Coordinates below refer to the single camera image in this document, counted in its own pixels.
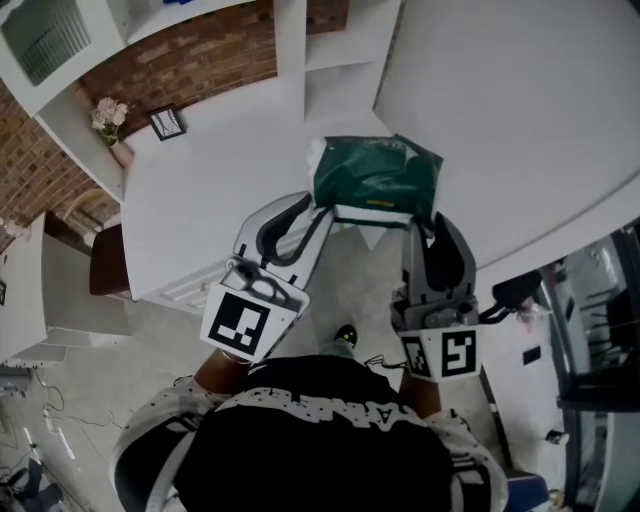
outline flower vase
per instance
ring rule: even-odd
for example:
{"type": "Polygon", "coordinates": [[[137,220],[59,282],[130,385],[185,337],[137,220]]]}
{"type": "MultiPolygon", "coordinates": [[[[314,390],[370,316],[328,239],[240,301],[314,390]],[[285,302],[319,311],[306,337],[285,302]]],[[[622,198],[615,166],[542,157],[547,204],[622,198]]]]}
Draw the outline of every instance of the flower vase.
{"type": "Polygon", "coordinates": [[[117,140],[114,144],[109,146],[113,157],[116,162],[120,164],[123,169],[128,169],[133,163],[133,151],[127,145],[126,142],[117,140]]]}

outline white countertop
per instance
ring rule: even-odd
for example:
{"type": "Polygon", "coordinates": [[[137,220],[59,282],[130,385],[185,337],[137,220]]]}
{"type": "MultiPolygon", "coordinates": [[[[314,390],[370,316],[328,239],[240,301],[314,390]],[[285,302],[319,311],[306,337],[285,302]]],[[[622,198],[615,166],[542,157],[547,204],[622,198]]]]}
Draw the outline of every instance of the white countertop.
{"type": "Polygon", "coordinates": [[[47,339],[42,297],[43,213],[28,239],[16,239],[0,255],[0,280],[7,285],[0,306],[0,361],[47,339]]]}
{"type": "Polygon", "coordinates": [[[282,95],[277,78],[241,87],[183,110],[185,135],[160,142],[147,127],[127,140],[136,159],[122,225],[134,298],[223,260],[248,215],[308,190],[313,137],[389,135],[371,111],[303,126],[282,95]]]}

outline wooden chair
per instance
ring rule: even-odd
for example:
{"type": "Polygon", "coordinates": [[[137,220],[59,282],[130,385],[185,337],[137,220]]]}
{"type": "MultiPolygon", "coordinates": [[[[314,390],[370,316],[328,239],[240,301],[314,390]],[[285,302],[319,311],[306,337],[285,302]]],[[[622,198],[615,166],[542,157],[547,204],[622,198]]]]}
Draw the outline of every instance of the wooden chair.
{"type": "Polygon", "coordinates": [[[131,298],[122,226],[104,229],[101,223],[86,211],[89,205],[94,205],[106,197],[107,193],[102,189],[92,189],[81,194],[71,203],[63,220],[75,224],[83,231],[95,233],[91,249],[89,293],[131,298]]]}

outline picture frame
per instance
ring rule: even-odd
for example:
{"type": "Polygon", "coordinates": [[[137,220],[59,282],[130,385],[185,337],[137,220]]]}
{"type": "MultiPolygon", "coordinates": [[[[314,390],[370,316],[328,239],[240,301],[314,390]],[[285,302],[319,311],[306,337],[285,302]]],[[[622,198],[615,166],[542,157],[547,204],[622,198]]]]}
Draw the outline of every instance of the picture frame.
{"type": "Polygon", "coordinates": [[[173,105],[165,105],[147,114],[153,131],[161,141],[172,139],[187,133],[173,105]]]}

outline brown chair seat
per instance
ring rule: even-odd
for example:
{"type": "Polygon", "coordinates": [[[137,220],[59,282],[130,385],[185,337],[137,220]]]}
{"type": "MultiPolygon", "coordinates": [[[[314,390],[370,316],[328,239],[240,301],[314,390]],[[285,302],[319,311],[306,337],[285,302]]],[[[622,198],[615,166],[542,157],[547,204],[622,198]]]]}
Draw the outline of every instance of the brown chair seat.
{"type": "Polygon", "coordinates": [[[129,290],[122,225],[117,225],[99,232],[93,242],[89,293],[115,295],[129,290]]]}

